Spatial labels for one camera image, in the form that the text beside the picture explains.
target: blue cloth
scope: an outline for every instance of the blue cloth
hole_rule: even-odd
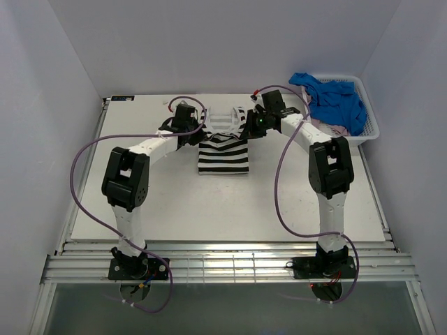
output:
[[[304,86],[312,97],[311,116],[333,126],[345,127],[359,136],[366,123],[366,108],[354,89],[353,82],[322,83],[307,73],[295,73],[289,84]]]

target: metal frame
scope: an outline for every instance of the metal frame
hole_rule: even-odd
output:
[[[428,313],[427,305],[425,304],[425,299],[420,289],[420,282],[418,281],[407,281],[406,286],[408,288],[411,302],[413,303],[414,311],[416,312],[416,317],[419,321],[420,329],[424,335],[433,335],[436,333],[434,325],[430,314]]]
[[[103,101],[103,108],[101,110],[101,113],[98,118],[98,123],[96,124],[95,131],[94,131],[94,139],[98,138],[101,134],[101,131],[103,129],[103,124],[105,120],[105,115],[107,113],[107,109],[110,104],[110,98],[104,99]],[[89,176],[89,171],[91,167],[91,163],[93,162],[93,157],[96,151],[96,145],[94,144],[88,149],[87,151],[87,159],[85,160],[85,163],[82,167],[82,174],[80,178],[79,186],[76,190],[76,194],[79,195],[79,198],[82,197],[82,194],[84,193],[85,185],[87,183],[87,177]],[[61,239],[59,240],[59,245],[56,250],[56,252],[59,255],[62,255],[64,252],[64,244],[68,241],[71,241],[71,233],[73,232],[73,227],[76,222],[76,216],[78,215],[78,208],[76,207],[76,204],[74,201],[71,202],[70,208],[67,211],[67,217],[65,219],[64,223],[64,229],[62,231]]]
[[[41,284],[29,334],[43,334],[45,331],[48,317],[50,316],[54,294],[56,292],[56,286],[57,284],[54,283]]]
[[[104,100],[95,137],[101,133],[109,102],[109,98]],[[79,195],[82,195],[85,188],[95,149],[96,146],[93,146],[88,152],[78,188]],[[356,243],[360,256],[359,281],[406,282],[420,328],[424,334],[435,334],[411,256],[396,251],[362,147],[359,147],[359,151],[386,239],[384,242]],[[58,283],[116,283],[107,279],[111,259],[110,249],[116,242],[72,240],[71,233],[77,212],[78,209],[73,203],[65,221],[57,255],[47,259],[30,334],[43,334]],[[170,265],[176,284],[309,282],[293,279],[291,271],[285,266],[292,257],[315,254],[315,243],[302,241],[221,244],[147,241],[147,243],[151,251],[171,259]]]

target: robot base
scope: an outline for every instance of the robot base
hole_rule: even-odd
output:
[[[169,264],[170,261],[169,258],[164,258],[164,260]],[[160,260],[157,260],[156,258],[147,259],[146,274],[154,276],[154,278],[152,279],[153,281],[165,281],[169,279],[168,270],[163,265],[163,263]],[[112,259],[110,261],[108,279],[110,279],[111,281],[134,281],[138,279],[141,280],[141,278],[135,278],[134,276],[131,276],[128,273],[126,273],[122,269],[122,267],[118,265],[118,261],[116,259]]]
[[[326,274],[316,257],[294,257],[291,263],[288,268],[293,270],[294,279],[322,279],[330,278],[334,274],[334,272]],[[356,276],[354,259],[351,256],[347,257],[346,262],[339,264],[337,271],[340,271],[341,279],[353,279]]]

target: glass panel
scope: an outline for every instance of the glass panel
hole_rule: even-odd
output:
[[[167,292],[153,285],[143,304],[155,307]],[[119,285],[59,284],[45,333],[421,334],[405,283],[359,283],[335,306],[278,293],[313,297],[304,283],[176,285],[168,307],[148,315],[103,296],[120,297]]]

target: black mounting plate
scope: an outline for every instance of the black mounting plate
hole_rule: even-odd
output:
[[[327,302],[338,300],[342,297],[343,287],[341,283],[333,283],[333,284],[324,284],[324,283],[315,283],[311,284],[312,292],[315,297],[325,300]]]
[[[164,258],[164,260],[169,264],[170,262],[169,258]],[[163,263],[160,260],[157,260],[156,258],[147,259],[147,270],[150,273],[150,275],[154,276],[154,279],[152,279],[153,281],[165,281],[169,279],[168,269],[160,271],[161,265],[163,265]],[[110,279],[111,281],[137,281],[137,280],[143,281],[146,279],[146,275],[144,275],[142,278],[135,278],[129,276],[121,267],[119,267],[118,261],[113,258],[110,261],[109,274],[107,278]]]
[[[325,276],[318,271],[316,266],[315,257],[294,257],[292,265],[288,268],[293,269],[294,279],[322,279]],[[348,256],[346,263],[340,264],[339,269],[341,272],[341,279],[353,279],[356,276],[356,266],[354,264],[354,259]]]

